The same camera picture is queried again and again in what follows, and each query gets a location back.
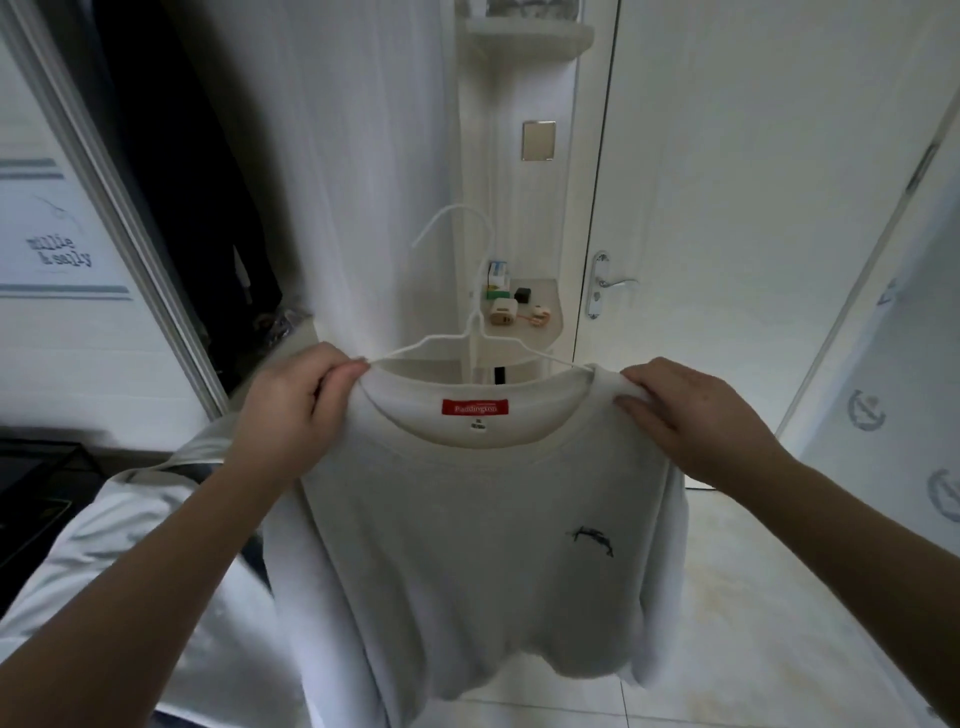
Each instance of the sticker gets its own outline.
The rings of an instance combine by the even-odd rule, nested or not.
[[[950,471],[934,471],[926,480],[926,494],[937,513],[954,523],[960,523],[960,482],[947,480]]]
[[[461,415],[464,417],[491,417],[493,415],[509,415],[509,400],[444,400],[441,410],[445,415]]]
[[[883,427],[887,414],[879,408],[879,405],[879,398],[873,395],[864,397],[862,391],[855,390],[847,401],[847,414],[853,426],[864,432],[873,432]]]

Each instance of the wire hanger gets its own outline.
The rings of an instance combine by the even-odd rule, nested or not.
[[[462,333],[433,333],[428,336],[424,336],[416,344],[411,344],[408,347],[401,347],[393,352],[385,353],[383,356],[377,357],[374,359],[371,364],[383,361],[384,359],[392,359],[398,354],[412,352],[415,349],[419,349],[421,346],[426,344],[428,341],[436,341],[444,339],[447,341],[458,341],[463,339],[469,339],[473,334],[473,322],[476,321],[477,326],[479,327],[480,337],[490,341],[512,341],[519,344],[523,349],[528,351],[531,354],[539,356],[543,359],[548,359],[549,361],[555,361],[558,364],[563,364],[567,367],[573,367],[574,369],[582,369],[586,372],[592,372],[593,370],[590,367],[585,367],[583,364],[574,364],[571,361],[564,361],[563,359],[557,358],[546,352],[538,352],[536,349],[531,349],[523,341],[516,338],[515,336],[489,336],[486,331],[483,313],[480,310],[480,300],[483,293],[483,279],[484,273],[487,270],[487,266],[490,263],[490,259],[493,257],[493,250],[496,243],[496,235],[493,231],[493,222],[491,222],[490,217],[481,209],[477,207],[467,205],[465,203],[454,203],[453,205],[447,205],[441,207],[437,210],[433,217],[430,218],[430,221],[423,227],[422,232],[414,240],[413,244],[410,246],[411,250],[415,250],[417,246],[422,242],[423,238],[430,232],[437,221],[450,210],[461,209],[467,212],[472,212],[474,215],[479,217],[484,224],[484,227],[487,229],[487,249],[484,251],[483,257],[480,258],[480,264],[477,266],[476,275],[473,277],[473,287],[471,290],[471,296],[473,301],[470,305],[470,313],[467,316],[467,325],[464,327]]]

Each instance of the corner shelf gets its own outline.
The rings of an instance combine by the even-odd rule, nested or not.
[[[471,17],[467,34],[488,61],[575,61],[593,45],[593,28],[575,20]]]
[[[508,327],[496,327],[490,323],[490,309],[493,301],[483,301],[480,308],[484,315],[484,326],[489,336],[511,336],[519,339],[538,352],[548,352],[564,330],[564,315],[560,310],[560,296],[557,282],[553,279],[514,279],[511,281],[511,293],[518,288],[530,289],[530,303],[521,303],[518,313],[529,316],[534,304],[550,309],[550,321],[545,326],[534,327],[523,319]],[[512,341],[490,341],[477,339],[477,367],[512,367],[534,361],[537,357]]]

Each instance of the white sweatshirt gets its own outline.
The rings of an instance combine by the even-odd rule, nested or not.
[[[655,676],[686,500],[621,393],[643,396],[599,368],[496,387],[360,379],[343,436],[264,523],[315,724],[403,728],[518,651],[570,677]]]

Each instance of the paddington label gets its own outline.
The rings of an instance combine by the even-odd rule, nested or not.
[[[509,400],[444,400],[445,415],[465,417],[489,417],[490,415],[509,415]]]

